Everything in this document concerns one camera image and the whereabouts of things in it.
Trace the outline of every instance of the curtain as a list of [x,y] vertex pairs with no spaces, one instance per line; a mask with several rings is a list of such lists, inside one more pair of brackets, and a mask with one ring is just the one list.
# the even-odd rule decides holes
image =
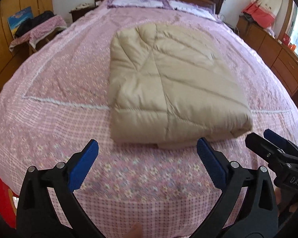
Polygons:
[[251,0],[250,4],[242,11],[252,15],[253,19],[263,28],[270,27],[283,0]]

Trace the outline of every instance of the painting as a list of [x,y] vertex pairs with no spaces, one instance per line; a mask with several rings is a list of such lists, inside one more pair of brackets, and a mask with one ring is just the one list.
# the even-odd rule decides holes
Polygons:
[[16,14],[8,18],[8,24],[12,33],[13,38],[15,38],[15,33],[22,22],[26,19],[33,19],[33,13],[31,7],[27,7]]

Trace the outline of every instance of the blue rubber tip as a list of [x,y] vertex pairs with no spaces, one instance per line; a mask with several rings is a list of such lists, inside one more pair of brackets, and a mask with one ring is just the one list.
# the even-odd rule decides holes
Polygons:
[[210,148],[203,139],[199,139],[196,150],[214,186],[224,190],[226,188],[226,172],[215,157],[213,148]]
[[99,146],[97,141],[93,140],[86,149],[84,155],[80,158],[76,166],[69,174],[68,188],[71,192],[80,189],[91,166],[98,156]]
[[287,149],[287,140],[270,129],[264,131],[264,138],[284,151]]

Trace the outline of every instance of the floral bedspread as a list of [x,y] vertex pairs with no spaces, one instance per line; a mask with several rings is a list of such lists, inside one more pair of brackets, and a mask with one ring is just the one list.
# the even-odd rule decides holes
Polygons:
[[[185,12],[108,9],[103,3],[29,57],[5,84],[0,94],[0,177],[18,194],[29,166],[54,167],[90,139],[97,140],[99,156],[75,195],[108,238],[122,237],[136,222],[143,225],[144,237],[188,236],[221,193],[194,147],[161,150],[110,139],[110,41],[116,31],[148,22],[209,35],[245,90],[253,131],[262,135],[270,128],[298,145],[298,110],[287,91],[257,53],[224,24]],[[265,165],[245,147],[245,136],[212,145],[243,167]],[[68,224],[53,191],[51,198],[61,222]]]

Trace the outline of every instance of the silver screw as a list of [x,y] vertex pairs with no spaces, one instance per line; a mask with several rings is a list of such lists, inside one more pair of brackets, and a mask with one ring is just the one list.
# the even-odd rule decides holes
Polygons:
[[32,173],[34,170],[35,170],[35,166],[30,166],[30,167],[28,168],[28,171],[29,171],[30,173]]
[[261,170],[263,173],[267,172],[267,168],[264,167],[264,166],[261,166],[261,167],[260,167],[260,170]]
[[233,168],[238,168],[238,167],[240,166],[240,164],[237,163],[236,161],[232,161],[232,162],[231,162],[231,166],[232,166]]
[[56,164],[56,167],[57,167],[58,169],[61,169],[61,168],[63,168],[64,166],[65,166],[65,163],[64,163],[64,162],[59,162],[59,163]]

